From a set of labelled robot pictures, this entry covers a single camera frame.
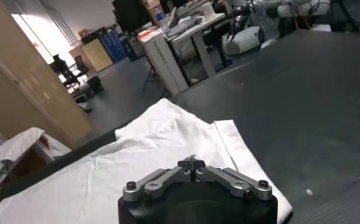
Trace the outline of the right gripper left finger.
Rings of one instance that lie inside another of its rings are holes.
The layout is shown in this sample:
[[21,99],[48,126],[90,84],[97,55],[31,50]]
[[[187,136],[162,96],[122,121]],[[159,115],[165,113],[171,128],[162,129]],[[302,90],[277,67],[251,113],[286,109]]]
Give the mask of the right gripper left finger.
[[128,181],[122,190],[122,197],[127,202],[138,201],[143,193],[147,193],[151,198],[161,197],[172,184],[191,181],[194,165],[195,157],[190,156],[171,169],[157,169],[138,181]]

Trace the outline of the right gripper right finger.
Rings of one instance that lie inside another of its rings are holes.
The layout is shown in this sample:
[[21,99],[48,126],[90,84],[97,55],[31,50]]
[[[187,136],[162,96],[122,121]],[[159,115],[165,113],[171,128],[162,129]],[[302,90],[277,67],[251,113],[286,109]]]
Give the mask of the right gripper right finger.
[[273,197],[272,187],[266,180],[255,180],[231,168],[218,169],[206,166],[196,170],[196,180],[206,183],[218,183],[234,197],[268,201]]

